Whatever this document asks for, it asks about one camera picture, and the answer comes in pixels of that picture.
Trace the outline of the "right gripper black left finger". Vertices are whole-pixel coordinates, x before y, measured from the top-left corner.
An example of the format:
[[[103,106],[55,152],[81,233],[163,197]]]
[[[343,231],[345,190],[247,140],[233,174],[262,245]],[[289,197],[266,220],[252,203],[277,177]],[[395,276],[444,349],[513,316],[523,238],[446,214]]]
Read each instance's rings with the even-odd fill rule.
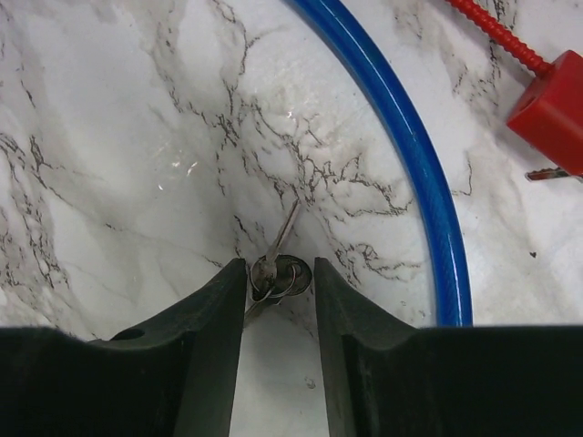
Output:
[[[240,357],[247,270],[110,340],[47,327],[1,331],[4,436],[226,436]]]

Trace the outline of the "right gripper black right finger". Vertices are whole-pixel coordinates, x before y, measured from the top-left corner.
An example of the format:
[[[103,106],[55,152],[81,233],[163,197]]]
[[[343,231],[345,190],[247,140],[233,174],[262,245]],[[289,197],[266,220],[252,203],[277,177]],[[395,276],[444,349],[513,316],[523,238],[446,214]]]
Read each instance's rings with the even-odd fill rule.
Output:
[[[579,436],[582,329],[417,329],[323,258],[315,308],[332,436]]]

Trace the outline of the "blue cable lock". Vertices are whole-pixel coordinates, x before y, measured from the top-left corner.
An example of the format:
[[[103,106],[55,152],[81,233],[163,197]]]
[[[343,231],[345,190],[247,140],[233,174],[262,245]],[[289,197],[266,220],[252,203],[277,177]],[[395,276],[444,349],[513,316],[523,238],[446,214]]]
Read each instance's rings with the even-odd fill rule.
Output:
[[[437,324],[472,326],[469,271],[455,203],[411,98],[381,50],[342,2],[291,1],[289,5],[343,63],[394,143],[424,222]]]

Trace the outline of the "silver keys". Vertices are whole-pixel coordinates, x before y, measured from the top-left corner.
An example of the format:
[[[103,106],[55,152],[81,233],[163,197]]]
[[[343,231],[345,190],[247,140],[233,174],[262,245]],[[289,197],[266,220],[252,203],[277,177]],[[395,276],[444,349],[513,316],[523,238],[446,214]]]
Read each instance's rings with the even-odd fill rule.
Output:
[[[308,263],[281,252],[300,209],[301,201],[296,198],[266,254],[251,265],[251,305],[244,314],[244,329],[266,309],[280,304],[284,298],[302,295],[312,284],[313,274]]]

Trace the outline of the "red cable seal lock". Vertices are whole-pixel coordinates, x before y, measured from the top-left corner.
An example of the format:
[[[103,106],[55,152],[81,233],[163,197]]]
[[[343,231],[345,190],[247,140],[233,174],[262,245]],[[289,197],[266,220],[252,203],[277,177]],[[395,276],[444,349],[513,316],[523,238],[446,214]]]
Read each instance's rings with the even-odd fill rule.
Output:
[[[582,176],[582,56],[568,50],[549,63],[474,1],[450,5],[535,77],[506,125],[569,177]]]

